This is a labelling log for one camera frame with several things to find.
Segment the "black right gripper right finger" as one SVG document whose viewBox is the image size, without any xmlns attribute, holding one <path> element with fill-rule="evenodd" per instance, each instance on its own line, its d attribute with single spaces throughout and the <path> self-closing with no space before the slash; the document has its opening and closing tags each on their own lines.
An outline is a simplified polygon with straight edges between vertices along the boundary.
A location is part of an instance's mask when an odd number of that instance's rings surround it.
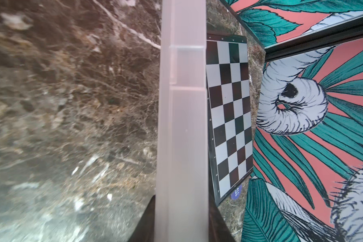
<svg viewBox="0 0 363 242">
<path fill-rule="evenodd" d="M 209 242 L 235 242 L 212 195 L 209 195 Z"/>
</svg>

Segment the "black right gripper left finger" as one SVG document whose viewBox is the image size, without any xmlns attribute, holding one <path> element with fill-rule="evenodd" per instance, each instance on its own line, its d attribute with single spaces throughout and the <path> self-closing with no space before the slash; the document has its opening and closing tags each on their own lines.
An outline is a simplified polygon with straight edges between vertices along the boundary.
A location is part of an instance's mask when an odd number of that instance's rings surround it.
<svg viewBox="0 0 363 242">
<path fill-rule="evenodd" d="M 154 242 L 155 195 L 150 199 L 128 242 Z"/>
</svg>

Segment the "translucent white pencil case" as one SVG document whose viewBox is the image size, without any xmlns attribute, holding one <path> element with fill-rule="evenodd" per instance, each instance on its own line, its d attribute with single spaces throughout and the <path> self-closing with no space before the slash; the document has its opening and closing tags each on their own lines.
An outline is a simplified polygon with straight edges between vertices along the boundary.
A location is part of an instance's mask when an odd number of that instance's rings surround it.
<svg viewBox="0 0 363 242">
<path fill-rule="evenodd" d="M 206 3 L 163 1 L 154 239 L 209 235 Z"/>
</svg>

